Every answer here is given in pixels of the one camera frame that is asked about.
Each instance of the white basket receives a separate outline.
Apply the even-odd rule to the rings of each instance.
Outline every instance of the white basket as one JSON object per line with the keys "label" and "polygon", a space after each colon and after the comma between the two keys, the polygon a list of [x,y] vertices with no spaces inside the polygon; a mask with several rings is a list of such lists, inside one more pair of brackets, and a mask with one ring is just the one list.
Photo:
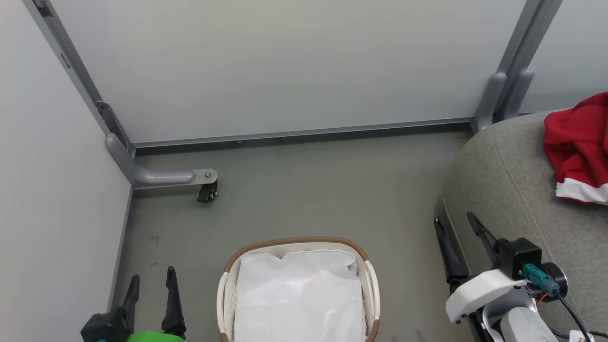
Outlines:
{"label": "white basket", "polygon": [[283,257],[286,253],[315,250],[341,250],[354,255],[365,312],[365,342],[373,342],[380,326],[380,292],[374,268],[365,251],[356,243],[339,237],[299,237],[255,243],[236,252],[219,280],[217,297],[218,326],[222,342],[234,341],[234,316],[237,309],[237,280],[241,258],[248,254],[270,253]]}

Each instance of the white wall panel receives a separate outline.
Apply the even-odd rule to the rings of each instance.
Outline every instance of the white wall panel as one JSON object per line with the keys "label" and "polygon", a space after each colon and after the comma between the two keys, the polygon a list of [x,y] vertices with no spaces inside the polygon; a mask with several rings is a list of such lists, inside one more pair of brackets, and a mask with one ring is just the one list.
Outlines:
{"label": "white wall panel", "polygon": [[608,91],[608,1],[564,0],[530,62],[521,113],[569,108]]}
{"label": "white wall panel", "polygon": [[472,117],[525,0],[53,0],[131,142]]}
{"label": "white wall panel", "polygon": [[24,3],[0,7],[0,340],[78,342],[108,309],[131,185]]}

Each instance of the white cloth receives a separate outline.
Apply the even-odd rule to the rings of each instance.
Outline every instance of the white cloth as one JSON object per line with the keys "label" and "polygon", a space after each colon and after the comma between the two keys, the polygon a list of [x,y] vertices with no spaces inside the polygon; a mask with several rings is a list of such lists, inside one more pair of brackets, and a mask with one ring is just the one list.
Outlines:
{"label": "white cloth", "polygon": [[345,251],[244,256],[234,342],[361,342],[361,281]]}

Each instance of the caster wheel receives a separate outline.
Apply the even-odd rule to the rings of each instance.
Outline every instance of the caster wheel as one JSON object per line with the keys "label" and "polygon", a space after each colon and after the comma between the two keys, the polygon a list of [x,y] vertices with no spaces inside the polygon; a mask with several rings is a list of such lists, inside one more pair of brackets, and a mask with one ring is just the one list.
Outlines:
{"label": "caster wheel", "polygon": [[215,199],[218,195],[218,181],[212,184],[203,184],[201,191],[198,192],[197,202],[209,203]]}

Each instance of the green cable connector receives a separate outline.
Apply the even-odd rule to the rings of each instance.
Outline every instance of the green cable connector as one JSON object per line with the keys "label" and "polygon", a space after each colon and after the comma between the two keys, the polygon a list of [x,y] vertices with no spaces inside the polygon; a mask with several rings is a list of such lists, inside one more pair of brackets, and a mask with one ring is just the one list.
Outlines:
{"label": "green cable connector", "polygon": [[549,297],[555,297],[555,290],[559,292],[559,285],[556,283],[547,273],[544,273],[540,268],[527,263],[523,266],[522,276],[528,279],[532,284],[541,288],[541,290],[549,295]]}

